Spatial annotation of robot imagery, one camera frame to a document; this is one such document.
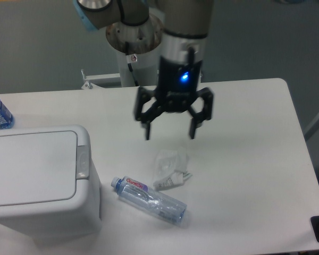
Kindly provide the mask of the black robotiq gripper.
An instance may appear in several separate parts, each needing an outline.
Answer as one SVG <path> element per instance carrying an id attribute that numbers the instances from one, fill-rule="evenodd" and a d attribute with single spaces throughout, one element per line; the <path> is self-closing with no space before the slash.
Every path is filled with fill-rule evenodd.
<path id="1" fill-rule="evenodd" d="M 160 58 L 159 78 L 155 90 L 138 87 L 133 115 L 145 130 L 145 139 L 150 139 L 151 122 L 163 112 L 183 113 L 188 111 L 191 115 L 189 136 L 195 138 L 196 130 L 203 121 L 212 119 L 214 94 L 209 87 L 197 91 L 202 62 L 193 64 L 177 64 Z M 152 98 L 155 101 L 143 112 L 144 105 Z M 201 98 L 203 106 L 196 112 L 192 104 Z"/>

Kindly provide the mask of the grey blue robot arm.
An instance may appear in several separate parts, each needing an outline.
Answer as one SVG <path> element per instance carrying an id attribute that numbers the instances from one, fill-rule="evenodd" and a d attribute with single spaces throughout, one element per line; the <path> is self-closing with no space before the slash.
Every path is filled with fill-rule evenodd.
<path id="1" fill-rule="evenodd" d="M 213 1 L 74 1 L 89 31 L 105 29 L 121 86 L 137 87 L 133 115 L 150 137 L 162 113 L 191 115 L 189 136 L 212 118 L 213 93 L 198 88 Z"/>

